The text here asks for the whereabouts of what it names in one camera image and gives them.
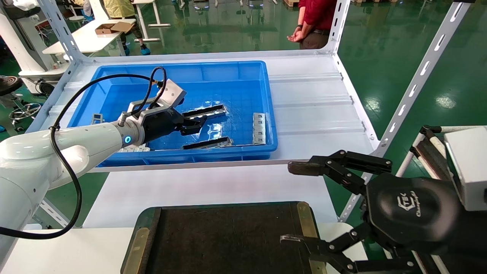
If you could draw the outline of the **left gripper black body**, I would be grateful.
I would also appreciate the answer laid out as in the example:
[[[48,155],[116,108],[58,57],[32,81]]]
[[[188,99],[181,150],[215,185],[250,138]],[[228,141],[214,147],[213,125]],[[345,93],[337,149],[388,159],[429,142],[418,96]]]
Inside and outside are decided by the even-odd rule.
[[[172,132],[179,132],[182,136],[187,135],[184,126],[185,117],[174,108],[157,113],[146,110],[142,112],[142,118],[144,130],[142,144],[169,135]]]

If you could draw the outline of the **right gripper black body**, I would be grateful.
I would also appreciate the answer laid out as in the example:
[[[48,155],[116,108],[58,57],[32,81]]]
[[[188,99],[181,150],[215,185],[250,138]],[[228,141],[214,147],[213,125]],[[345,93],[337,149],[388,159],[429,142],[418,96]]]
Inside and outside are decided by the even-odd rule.
[[[381,174],[367,184],[366,200],[372,226],[396,244],[431,254],[453,250],[463,205],[451,183]]]

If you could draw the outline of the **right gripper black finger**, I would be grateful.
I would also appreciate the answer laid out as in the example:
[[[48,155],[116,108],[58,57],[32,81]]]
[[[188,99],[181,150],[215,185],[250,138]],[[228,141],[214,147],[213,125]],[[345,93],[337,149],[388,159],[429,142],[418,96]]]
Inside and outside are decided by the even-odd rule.
[[[340,150],[330,156],[312,156],[308,161],[291,161],[288,171],[294,175],[327,176],[353,194],[366,194],[365,180],[352,170],[379,175],[390,173],[392,161],[353,151]]]
[[[408,256],[397,255],[390,260],[353,261],[344,255],[344,251],[368,237],[374,238],[377,243],[391,243],[379,236],[377,231],[371,225],[362,223],[331,242],[293,234],[282,235],[280,242],[303,247],[309,259],[327,263],[340,274],[408,274],[419,269],[417,263]]]

